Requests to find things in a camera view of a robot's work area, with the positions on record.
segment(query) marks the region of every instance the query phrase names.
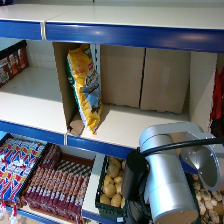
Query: yellow chip bag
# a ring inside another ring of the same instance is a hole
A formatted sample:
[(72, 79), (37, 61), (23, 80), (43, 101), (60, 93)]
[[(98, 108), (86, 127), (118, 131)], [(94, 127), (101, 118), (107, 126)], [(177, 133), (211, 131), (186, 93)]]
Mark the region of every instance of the yellow chip bag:
[(83, 44), (76, 50), (69, 50), (67, 72), (82, 121), (92, 133), (95, 133), (103, 104), (89, 44)]

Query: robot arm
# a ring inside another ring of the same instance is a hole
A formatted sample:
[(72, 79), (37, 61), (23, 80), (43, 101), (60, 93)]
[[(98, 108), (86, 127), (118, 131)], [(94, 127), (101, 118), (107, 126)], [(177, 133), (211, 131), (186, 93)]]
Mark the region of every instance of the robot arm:
[[(140, 137), (140, 152), (144, 154), (155, 147), (172, 145), (175, 142), (212, 138), (214, 136), (204, 133), (194, 123), (151, 126)], [(159, 151), (145, 158), (150, 172), (145, 185), (144, 200), (150, 204), (154, 224), (192, 223), (198, 216), (177, 151), (176, 149)], [(207, 189), (224, 190), (224, 148), (221, 144), (199, 145), (179, 151), (183, 161), (197, 170)], [(124, 186), (122, 186), (124, 196), (128, 191), (125, 179), (127, 177), (130, 179), (130, 176), (135, 179), (134, 175), (130, 174), (130, 170), (133, 169), (129, 168), (127, 166), (124, 172)]]

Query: blue shelf edge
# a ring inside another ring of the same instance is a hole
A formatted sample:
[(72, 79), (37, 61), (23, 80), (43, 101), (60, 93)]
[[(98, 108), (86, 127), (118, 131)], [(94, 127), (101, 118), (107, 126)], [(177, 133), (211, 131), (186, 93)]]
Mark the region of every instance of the blue shelf edge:
[(71, 146), (77, 149), (88, 150), (107, 156), (119, 157), (126, 159), (128, 153), (134, 149), (108, 144), (104, 142), (97, 142), (89, 139), (84, 139), (75, 136), (67, 136), (67, 146)]
[(100, 215), (82, 210), (82, 217), (86, 219), (91, 219), (102, 224), (116, 224), (117, 222), (101, 217)]
[[(9, 212), (12, 212), (12, 207), (6, 206), (6, 210), (9, 211)], [(23, 216), (25, 218), (35, 220), (35, 221), (40, 222), (40, 223), (45, 223), (45, 224), (60, 224), (58, 222), (54, 222), (52, 220), (49, 220), (49, 219), (40, 217), (38, 215), (34, 215), (32, 213), (29, 213), (29, 212), (22, 211), (20, 209), (17, 209), (17, 214), (18, 215), (21, 215), (21, 216)]]
[(224, 30), (46, 23), (49, 41), (224, 53)]
[(40, 22), (0, 20), (0, 37), (42, 40)]
[(42, 141), (64, 145), (63, 134), (58, 134), (50, 131), (45, 131), (37, 128), (26, 127), (19, 124), (13, 124), (5, 121), (0, 121), (0, 130), (11, 134), (22, 135), (30, 138), (39, 139)]

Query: cardboard divider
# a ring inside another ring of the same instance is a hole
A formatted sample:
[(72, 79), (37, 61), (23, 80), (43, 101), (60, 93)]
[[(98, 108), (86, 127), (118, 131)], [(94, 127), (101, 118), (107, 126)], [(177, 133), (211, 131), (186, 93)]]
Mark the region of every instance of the cardboard divider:
[(209, 131), (217, 54), (191, 53), (190, 121)]
[(70, 122), (72, 121), (73, 117), (75, 116), (75, 113), (78, 110), (78, 107), (75, 101), (74, 92), (68, 81), (68, 76), (66, 72), (66, 59), (68, 51), (74, 50), (79, 46), (80, 44), (53, 42), (56, 68), (58, 72), (58, 81), (62, 96), (67, 127), (69, 127)]
[(181, 114), (189, 73), (190, 52), (146, 49), (140, 108)]
[(144, 48), (100, 47), (102, 101), (139, 108)]

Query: white shelf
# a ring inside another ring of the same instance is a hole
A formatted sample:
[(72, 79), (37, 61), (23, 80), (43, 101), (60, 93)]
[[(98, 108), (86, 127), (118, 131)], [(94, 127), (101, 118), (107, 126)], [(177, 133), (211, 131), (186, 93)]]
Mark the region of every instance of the white shelf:
[(53, 216), (50, 216), (50, 215), (47, 215), (47, 214), (44, 214), (44, 213), (40, 213), (40, 212), (33, 211), (32, 209), (30, 209), (30, 207), (28, 205), (24, 206), (20, 210), (22, 210), (24, 212), (28, 212), (30, 214), (33, 214), (35, 216), (39, 216), (41, 218), (49, 219), (49, 220), (51, 220), (51, 221), (53, 221), (55, 223), (71, 224), (70, 222), (64, 221), (62, 219), (59, 219), (59, 218), (56, 218), (56, 217), (53, 217)]
[(45, 22), (70, 10), (69, 6), (15, 4), (0, 7), (0, 20)]
[(82, 210), (99, 215), (98, 208), (95, 207), (96, 192), (99, 185), (100, 174), (103, 166), (104, 155), (96, 154), (95, 162), (89, 179), (88, 188), (83, 202)]
[(146, 128), (175, 122), (189, 122), (188, 114), (159, 113), (130, 107), (104, 105), (101, 124), (96, 135), (92, 135), (85, 128), (80, 137), (136, 149), (139, 146), (140, 135)]
[(48, 22), (224, 29), (224, 4), (94, 3)]
[(67, 132), (55, 70), (28, 67), (0, 89), (0, 104), (1, 121)]

